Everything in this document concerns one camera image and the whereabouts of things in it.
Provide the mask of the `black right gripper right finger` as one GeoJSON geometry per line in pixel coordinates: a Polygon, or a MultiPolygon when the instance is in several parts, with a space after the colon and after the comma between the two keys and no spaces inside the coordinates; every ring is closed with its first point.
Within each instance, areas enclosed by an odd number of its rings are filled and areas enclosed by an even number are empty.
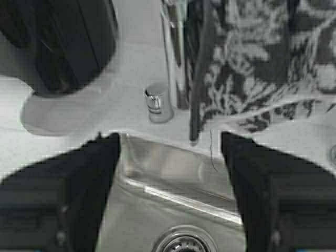
{"type": "Polygon", "coordinates": [[[247,251],[335,251],[332,173],[230,132],[221,151],[247,251]]]}

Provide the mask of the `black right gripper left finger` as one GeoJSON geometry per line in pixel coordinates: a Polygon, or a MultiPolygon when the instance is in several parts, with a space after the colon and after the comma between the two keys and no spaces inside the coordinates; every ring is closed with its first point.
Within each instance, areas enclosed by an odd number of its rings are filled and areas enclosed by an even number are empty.
{"type": "Polygon", "coordinates": [[[1,251],[95,251],[121,153],[120,135],[1,180],[1,251]]]}

